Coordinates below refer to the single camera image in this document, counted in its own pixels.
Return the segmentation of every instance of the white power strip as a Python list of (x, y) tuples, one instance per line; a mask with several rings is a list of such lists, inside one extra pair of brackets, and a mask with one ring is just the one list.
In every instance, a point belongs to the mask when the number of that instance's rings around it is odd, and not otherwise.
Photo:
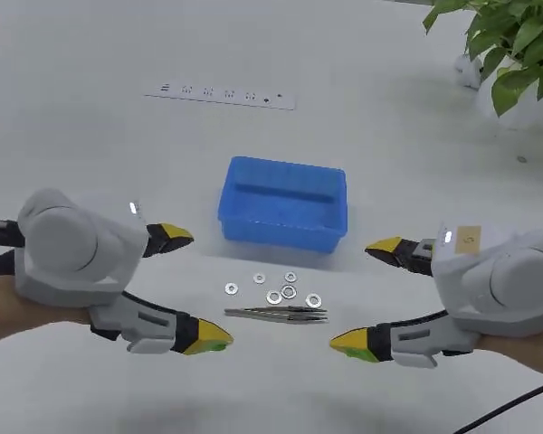
[(286, 92), (240, 90), (231, 86), (216, 88), (176, 81), (163, 83), (145, 96), (267, 107), (269, 109), (277, 108), (280, 110), (294, 110), (296, 108), (295, 97)]

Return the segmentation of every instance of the metal washer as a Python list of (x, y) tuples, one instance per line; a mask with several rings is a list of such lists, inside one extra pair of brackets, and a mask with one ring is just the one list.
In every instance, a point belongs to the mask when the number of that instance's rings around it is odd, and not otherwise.
[(281, 296), (286, 300), (291, 300), (298, 295), (296, 288), (293, 285), (284, 285), (281, 287)]
[(261, 285), (263, 282), (265, 282), (265, 274), (255, 273), (253, 275), (253, 281), (257, 283), (258, 285)]
[(268, 291), (268, 295), (265, 296), (268, 303), (271, 305), (279, 305), (281, 303), (281, 294), (278, 291)]
[(306, 304), (313, 308), (320, 307), (322, 306), (322, 298), (318, 294), (308, 294), (306, 297)]
[(239, 290), (239, 287), (235, 283), (228, 283), (225, 285), (225, 294), (228, 294), (230, 296), (234, 296), (237, 294), (237, 291)]
[(293, 283), (298, 280), (298, 275), (296, 275), (296, 273), (294, 273), (293, 271), (288, 271), (286, 274), (283, 275), (283, 278), (286, 280), (286, 282)]

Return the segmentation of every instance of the wire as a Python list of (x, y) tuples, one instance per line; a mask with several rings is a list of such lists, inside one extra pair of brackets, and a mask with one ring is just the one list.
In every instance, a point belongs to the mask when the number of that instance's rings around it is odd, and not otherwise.
[(464, 434), (465, 432), (470, 432), (473, 429), (479, 427), (485, 422), (488, 422), (491, 419), (496, 418), (497, 416), (501, 415), (507, 410), (512, 409), (513, 407), (517, 407), (519, 404), (522, 404), (525, 401), (530, 400), (531, 398), (535, 398), (536, 396), (543, 393), (543, 385), (541, 387), (538, 387), (537, 389), (527, 392), (524, 395), (519, 396), (518, 398), (515, 398), (513, 401), (507, 402), (505, 405), (501, 405), (498, 409), (491, 411), (490, 413), (485, 414), (482, 418), (477, 419), (473, 423), (470, 423), (466, 427), (462, 427), (458, 431), (455, 431), (454, 434)]

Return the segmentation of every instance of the white table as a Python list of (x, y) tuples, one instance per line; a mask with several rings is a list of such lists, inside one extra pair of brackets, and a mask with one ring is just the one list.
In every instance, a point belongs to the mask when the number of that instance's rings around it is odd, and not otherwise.
[[(34, 189), (140, 196), (148, 220), (196, 243), (146, 261), (130, 290), (212, 319), (223, 353), (135, 356), (84, 327), (0, 343), (0, 434), (448, 433), (543, 383), (495, 354), (433, 371), (348, 359), (329, 339), (439, 309), (432, 281), (363, 253), (471, 216), (543, 227), (543, 130), (499, 131), (453, 84), (470, 16), (370, 0), (0, 0), (0, 218)], [(293, 112), (143, 98), (191, 78), (298, 97)], [(216, 206), (229, 159), (342, 167), (349, 233), (329, 258), (237, 246)], [(529, 162), (521, 164), (517, 156)], [(223, 317), (264, 305), (287, 270), (328, 325)], [(241, 295), (227, 296), (228, 281)], [(491, 433), (543, 432), (543, 396)]]

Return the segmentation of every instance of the blue plastic basket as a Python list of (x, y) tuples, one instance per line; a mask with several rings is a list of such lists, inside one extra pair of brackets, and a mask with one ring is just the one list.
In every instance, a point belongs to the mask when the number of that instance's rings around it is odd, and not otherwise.
[(227, 240), (331, 253), (348, 231), (346, 174), (236, 156), (218, 218)]

